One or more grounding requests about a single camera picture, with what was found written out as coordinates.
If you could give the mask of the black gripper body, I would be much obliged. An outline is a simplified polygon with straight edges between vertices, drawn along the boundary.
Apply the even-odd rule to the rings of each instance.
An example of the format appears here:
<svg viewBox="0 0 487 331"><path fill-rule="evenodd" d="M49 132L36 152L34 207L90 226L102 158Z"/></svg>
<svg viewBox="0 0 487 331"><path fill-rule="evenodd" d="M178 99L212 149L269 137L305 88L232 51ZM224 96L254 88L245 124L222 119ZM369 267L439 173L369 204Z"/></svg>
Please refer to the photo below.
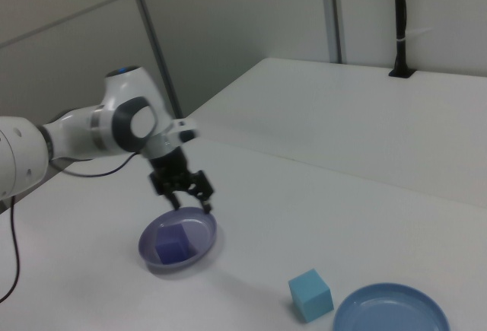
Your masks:
<svg viewBox="0 0 487 331"><path fill-rule="evenodd" d="M170 181L174 187L189 187L187 159L181 147L159 158L152 158L149 163L159 177Z"/></svg>

